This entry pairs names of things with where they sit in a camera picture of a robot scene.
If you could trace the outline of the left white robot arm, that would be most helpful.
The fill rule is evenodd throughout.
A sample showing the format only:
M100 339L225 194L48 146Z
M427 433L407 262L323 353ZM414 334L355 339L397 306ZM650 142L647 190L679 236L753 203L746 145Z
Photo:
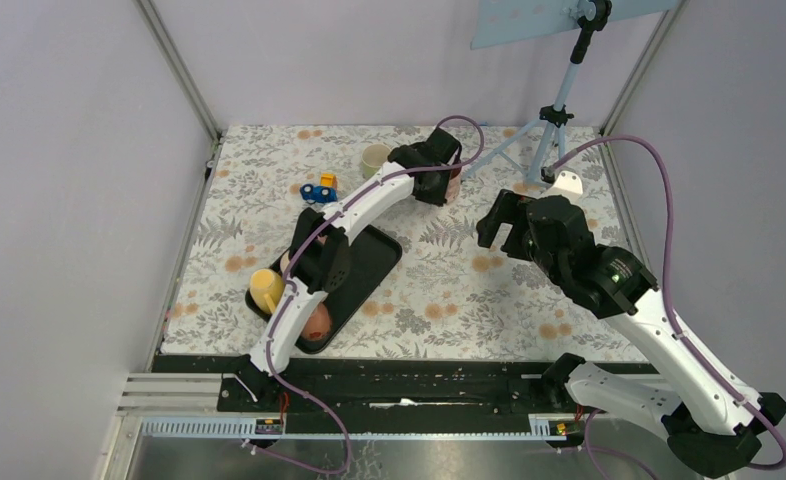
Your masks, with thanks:
M401 258L400 244L374 221L408 198L446 205L461 153L461 142L436 127L426 139L394 148L352 194L320 211L301 212L281 259L249 279L248 304L266 321L235 373L251 408L273 407L292 350L324 350Z

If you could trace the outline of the light green mug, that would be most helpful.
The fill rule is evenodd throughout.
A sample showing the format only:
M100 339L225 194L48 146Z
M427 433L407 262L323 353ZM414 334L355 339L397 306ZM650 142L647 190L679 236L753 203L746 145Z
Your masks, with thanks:
M370 179L387 162L391 148L384 144L372 144L360 155L360 170L364 179Z

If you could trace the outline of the salmon textured square mug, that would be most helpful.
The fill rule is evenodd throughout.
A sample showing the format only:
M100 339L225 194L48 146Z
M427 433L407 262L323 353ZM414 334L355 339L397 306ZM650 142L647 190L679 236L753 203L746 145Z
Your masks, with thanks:
M333 321L328 308L324 303L320 303L308 317L300 338L306 342L324 341L330 336L332 326Z

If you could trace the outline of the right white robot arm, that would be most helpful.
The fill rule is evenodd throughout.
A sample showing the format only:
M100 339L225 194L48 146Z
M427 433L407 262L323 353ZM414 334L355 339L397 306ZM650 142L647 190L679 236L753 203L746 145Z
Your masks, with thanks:
M614 376L564 354L544 373L544 402L566 412L604 410L663 440L688 468L719 478L754 466L761 433L786 415L777 393L740 382L667 310L654 275L631 252L595 241L583 210L561 195L531 198L502 190L478 221L478 244L493 244L536 264L573 303L625 336L671 387L670 392Z

